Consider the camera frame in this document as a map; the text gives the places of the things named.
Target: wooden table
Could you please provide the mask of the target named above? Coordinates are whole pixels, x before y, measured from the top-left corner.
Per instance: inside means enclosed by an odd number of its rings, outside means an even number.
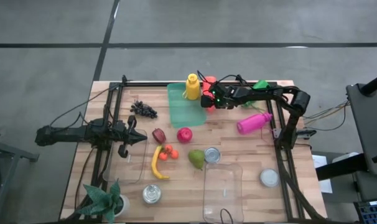
[[[294,85],[293,81],[277,81],[279,85]],[[107,89],[109,82],[94,82],[90,97],[97,95],[101,90]],[[107,92],[89,102],[86,111],[86,120],[102,117]],[[129,111],[134,100],[141,100],[156,111],[157,119],[137,116],[136,129],[145,130],[148,135],[147,151],[141,180],[136,184],[121,184],[121,193],[126,195],[131,202],[131,209],[125,216],[118,217],[117,222],[204,222],[203,220],[203,188],[204,171],[195,169],[187,159],[191,149],[207,149],[216,147],[220,150],[221,162],[237,163],[243,169],[242,175],[242,201],[245,222],[283,222],[286,221],[284,202],[281,186],[275,188],[264,187],[259,182],[259,175],[265,168],[278,170],[276,155],[269,126],[262,132],[242,136],[236,130],[236,122],[257,113],[252,109],[235,108],[233,110],[216,110],[208,115],[207,121],[202,126],[191,127],[193,139],[190,144],[182,145],[176,139],[177,130],[170,124],[169,104],[166,87],[131,87],[124,88],[119,119],[127,121],[131,114]],[[257,102],[257,106],[266,110],[264,101]],[[158,170],[169,175],[170,180],[158,180],[151,172],[151,159],[157,143],[151,136],[155,128],[161,128],[167,137],[167,143],[173,145],[180,153],[178,160],[159,161]],[[132,153],[131,163],[113,162],[110,167],[110,178],[115,174],[127,179],[135,179],[141,172],[139,155],[135,154],[143,150],[143,147],[129,150]],[[113,146],[113,159],[122,160],[116,154],[119,144]],[[74,158],[72,173],[68,183],[67,193],[60,218],[65,218],[73,212],[75,191],[80,178],[84,161],[91,147],[89,144],[79,144]],[[93,170],[94,154],[92,153],[83,176],[83,183],[90,184],[91,171]],[[312,206],[324,217],[326,211],[319,183],[315,173],[311,151],[308,146],[297,145],[292,150],[296,167],[299,187]],[[142,199],[142,190],[147,184],[157,184],[162,189],[162,199],[154,205],[145,204]],[[80,187],[79,201],[86,195],[83,187]],[[293,193],[290,199],[294,214],[296,206]]]

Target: banana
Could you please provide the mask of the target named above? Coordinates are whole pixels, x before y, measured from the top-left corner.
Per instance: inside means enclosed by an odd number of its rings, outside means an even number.
[[[154,155],[152,156],[152,161],[151,161],[152,174],[154,174],[154,176],[160,180],[169,179],[169,176],[164,176],[157,170],[157,160],[158,160],[158,155],[161,152],[161,149],[162,149],[162,146],[157,146],[156,151],[154,152]]]

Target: orange tomato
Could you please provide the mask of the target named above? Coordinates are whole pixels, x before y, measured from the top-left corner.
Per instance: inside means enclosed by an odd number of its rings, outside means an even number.
[[[160,152],[158,155],[158,159],[165,161],[168,159],[168,154],[166,152]]]
[[[174,148],[171,146],[171,145],[166,145],[165,148],[164,148],[165,152],[166,153],[172,153],[172,151],[174,150]]]
[[[179,158],[179,152],[177,150],[172,150],[172,152],[170,153],[170,157],[172,159],[177,159]]]

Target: yellow mustard bottle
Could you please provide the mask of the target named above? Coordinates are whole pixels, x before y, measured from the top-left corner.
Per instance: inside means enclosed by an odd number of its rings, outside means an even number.
[[[196,74],[190,74],[186,80],[187,99],[196,100],[200,96],[200,81]]]

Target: pear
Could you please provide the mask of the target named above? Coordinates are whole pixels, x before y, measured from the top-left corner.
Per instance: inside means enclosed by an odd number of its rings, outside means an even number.
[[[194,149],[188,153],[189,161],[194,165],[197,169],[202,169],[203,162],[205,159],[205,153],[202,150]]]

